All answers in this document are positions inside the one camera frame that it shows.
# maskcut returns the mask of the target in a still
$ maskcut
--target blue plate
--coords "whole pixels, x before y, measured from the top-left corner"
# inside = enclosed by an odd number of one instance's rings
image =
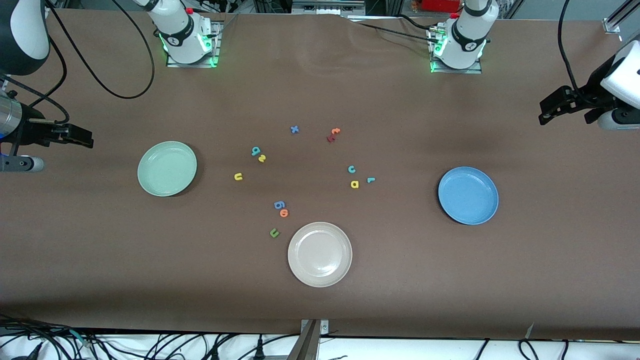
[[[472,167],[449,170],[438,187],[444,211],[455,221],[479,225],[498,210],[498,189],[484,172]]]

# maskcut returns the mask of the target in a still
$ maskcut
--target plate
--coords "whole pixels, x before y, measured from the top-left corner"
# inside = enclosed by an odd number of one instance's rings
[[[198,161],[190,147],[181,142],[163,142],[140,159],[138,181],[151,195],[171,196],[191,184],[197,168]]]
[[[312,222],[298,230],[289,243],[289,267],[309,286],[325,288],[342,280],[351,267],[351,242],[339,227]]]
[[[479,225],[498,210],[498,189],[484,172],[472,167],[449,170],[438,187],[444,211],[465,225]]]

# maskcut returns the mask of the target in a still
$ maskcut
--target white floor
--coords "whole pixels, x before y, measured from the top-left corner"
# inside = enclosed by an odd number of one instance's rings
[[[274,338],[276,335],[266,335],[264,340]],[[182,344],[192,338],[187,335],[167,346],[158,360],[165,360],[166,356]],[[215,335],[207,335],[206,343],[203,339],[197,339],[188,343],[179,352],[185,360],[201,360],[211,344]],[[11,337],[0,337],[0,345]],[[108,341],[122,350],[128,350],[144,356],[147,350],[157,341],[155,335],[105,335],[100,339]],[[239,357],[251,350],[256,345],[257,335],[241,335],[226,342],[220,348],[220,360],[239,360]],[[285,338],[274,341],[264,346],[266,355],[286,355],[292,349],[297,337]],[[28,355],[40,340],[27,340],[19,338],[0,348],[0,359],[10,360],[17,356]],[[559,360],[564,343],[560,341],[532,341],[531,342],[540,360]],[[346,360],[389,360],[389,359],[429,359],[429,360],[474,360],[483,344],[483,340],[398,340],[398,339],[322,339],[319,347],[318,360],[332,360],[347,356]],[[71,347],[67,347],[73,356]],[[83,359],[94,357],[86,349],[81,351]],[[525,353],[534,359],[529,349],[525,346]],[[112,351],[114,360],[134,360],[133,356],[119,354]],[[100,360],[108,360],[106,354],[98,352]],[[571,342],[566,355],[566,360],[637,360],[640,358],[640,344],[637,343],[596,343],[596,342]],[[182,357],[172,356],[172,359],[181,360]],[[490,341],[485,348],[482,360],[525,360],[518,351],[517,341]],[[38,360],[58,360],[53,346],[45,342],[40,351]]]

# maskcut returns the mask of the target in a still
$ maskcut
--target brown table surface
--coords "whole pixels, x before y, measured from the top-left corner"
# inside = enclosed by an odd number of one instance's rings
[[[105,83],[127,95],[146,85],[146,51],[121,13],[60,13]],[[5,311],[133,329],[289,332],[329,318],[340,334],[521,338],[535,322],[537,338],[637,337],[640,135],[582,114],[538,124],[538,102],[568,83],[556,22],[496,22],[484,74],[463,76],[430,73],[420,40],[331,15],[240,15],[217,69],[167,69],[149,17],[134,18],[157,65],[134,101],[103,91],[48,20],[70,69],[54,98],[95,148],[23,147],[46,171],[0,177]],[[620,43],[598,22],[565,28],[583,84]],[[60,72],[52,53],[22,80],[44,91]],[[179,196],[153,197],[136,169],[166,140],[192,146],[198,175]],[[461,165],[499,190],[483,225],[438,203],[440,178]],[[291,236],[315,221],[353,246],[347,276],[323,289],[287,264]]]

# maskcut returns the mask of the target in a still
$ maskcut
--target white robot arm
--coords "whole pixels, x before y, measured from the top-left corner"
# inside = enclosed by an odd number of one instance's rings
[[[0,74],[28,75],[49,55],[42,0],[0,1]]]
[[[540,125],[567,113],[591,109],[587,124],[606,130],[640,129],[640,41],[611,56],[579,88],[561,86],[540,102]]]
[[[151,16],[167,53],[177,62],[194,63],[211,52],[211,20],[185,9],[180,0],[133,0]]]
[[[448,67],[470,67],[482,55],[486,36],[498,12],[495,0],[466,0],[460,17],[444,22],[442,45],[433,54]]]

